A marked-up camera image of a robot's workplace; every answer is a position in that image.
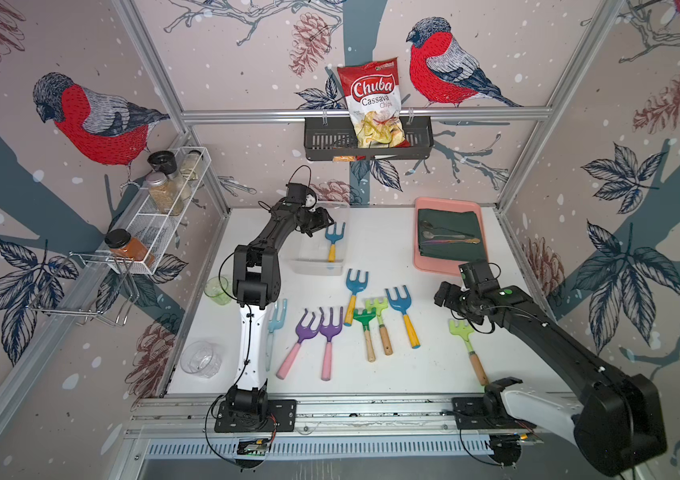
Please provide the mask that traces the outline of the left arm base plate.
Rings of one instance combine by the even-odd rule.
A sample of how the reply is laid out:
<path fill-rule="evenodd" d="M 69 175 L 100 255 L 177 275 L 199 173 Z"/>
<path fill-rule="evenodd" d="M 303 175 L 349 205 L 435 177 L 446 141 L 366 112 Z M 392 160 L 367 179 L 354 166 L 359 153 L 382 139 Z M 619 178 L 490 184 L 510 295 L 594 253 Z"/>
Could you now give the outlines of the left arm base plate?
<path fill-rule="evenodd" d="M 223 400 L 220 406 L 212 409 L 210 419 L 214 421 L 216 433 L 293 432 L 297 405 L 294 399 L 268 400 L 266 406 L 247 413 L 232 410 Z"/>

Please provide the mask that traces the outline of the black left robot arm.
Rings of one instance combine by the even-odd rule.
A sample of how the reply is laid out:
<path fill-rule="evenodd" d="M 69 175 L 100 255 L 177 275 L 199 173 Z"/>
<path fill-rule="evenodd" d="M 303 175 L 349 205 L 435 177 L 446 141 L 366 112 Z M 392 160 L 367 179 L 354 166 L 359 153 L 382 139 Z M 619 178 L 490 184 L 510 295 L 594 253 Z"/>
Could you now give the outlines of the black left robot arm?
<path fill-rule="evenodd" d="M 242 334 L 236 379 L 225 396 L 232 412 L 265 416 L 267 316 L 281 291 L 281 248 L 294 232 L 311 237 L 334 223 L 310 186 L 290 182 L 285 197 L 270 208 L 270 218 L 258 236 L 233 251 L 232 286 L 227 293 L 240 307 Z"/>

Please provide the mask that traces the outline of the lime rake wooden handle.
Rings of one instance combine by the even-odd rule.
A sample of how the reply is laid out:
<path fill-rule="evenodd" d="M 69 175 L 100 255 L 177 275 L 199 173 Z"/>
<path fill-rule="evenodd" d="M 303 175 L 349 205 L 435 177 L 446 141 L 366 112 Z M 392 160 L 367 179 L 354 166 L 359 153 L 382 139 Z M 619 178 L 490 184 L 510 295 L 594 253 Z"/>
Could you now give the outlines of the lime rake wooden handle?
<path fill-rule="evenodd" d="M 365 307 L 367 309 L 374 309 L 379 326 L 379 333 L 386 356 L 391 356 L 394 353 L 389 332 L 385 325 L 383 312 L 389 308 L 389 300 L 387 297 L 375 297 L 365 300 Z"/>
<path fill-rule="evenodd" d="M 467 320 L 451 319 L 449 321 L 449 331 L 452 335 L 457 336 L 464 341 L 477 380 L 483 387 L 488 386 L 490 384 L 489 378 L 470 339 L 470 336 L 475 332 L 475 329 Z"/>

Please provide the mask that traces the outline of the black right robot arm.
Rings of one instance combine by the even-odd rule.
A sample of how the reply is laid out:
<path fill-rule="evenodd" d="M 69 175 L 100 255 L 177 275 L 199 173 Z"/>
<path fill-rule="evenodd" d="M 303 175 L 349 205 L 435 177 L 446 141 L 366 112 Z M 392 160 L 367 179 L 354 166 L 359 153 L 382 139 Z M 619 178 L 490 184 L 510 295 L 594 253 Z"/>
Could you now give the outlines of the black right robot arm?
<path fill-rule="evenodd" d="M 554 395 L 516 377 L 491 381 L 481 396 L 453 399 L 460 431 L 540 426 L 575 445 L 598 472 L 620 476 L 668 450 L 660 392 L 643 374 L 630 376 L 563 330 L 518 286 L 503 287 L 486 261 L 464 263 L 462 285 L 444 281 L 434 295 L 452 323 L 484 322 L 531 348 L 569 387 Z"/>

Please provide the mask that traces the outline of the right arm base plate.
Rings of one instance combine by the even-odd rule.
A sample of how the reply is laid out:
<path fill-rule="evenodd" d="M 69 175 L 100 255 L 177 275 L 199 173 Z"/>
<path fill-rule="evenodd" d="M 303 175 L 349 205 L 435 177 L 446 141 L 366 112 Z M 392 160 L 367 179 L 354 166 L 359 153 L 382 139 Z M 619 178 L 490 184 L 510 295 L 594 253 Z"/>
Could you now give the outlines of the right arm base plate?
<path fill-rule="evenodd" d="M 459 430 L 529 431 L 502 407 L 487 407 L 482 395 L 453 397 L 451 412 Z"/>

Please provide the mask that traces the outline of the green rake wooden handle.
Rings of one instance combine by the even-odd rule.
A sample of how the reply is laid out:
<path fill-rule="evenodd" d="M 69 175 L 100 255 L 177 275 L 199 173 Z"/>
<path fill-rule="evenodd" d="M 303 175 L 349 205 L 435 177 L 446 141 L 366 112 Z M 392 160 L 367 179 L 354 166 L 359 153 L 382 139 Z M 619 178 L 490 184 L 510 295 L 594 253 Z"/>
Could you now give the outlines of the green rake wooden handle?
<path fill-rule="evenodd" d="M 374 350 L 374 345 L 372 341 L 372 334 L 370 323 L 376 318 L 376 309 L 355 309 L 353 313 L 353 318 L 360 322 L 363 328 L 363 334 L 365 339 L 366 356 L 369 362 L 376 361 L 376 354 Z"/>

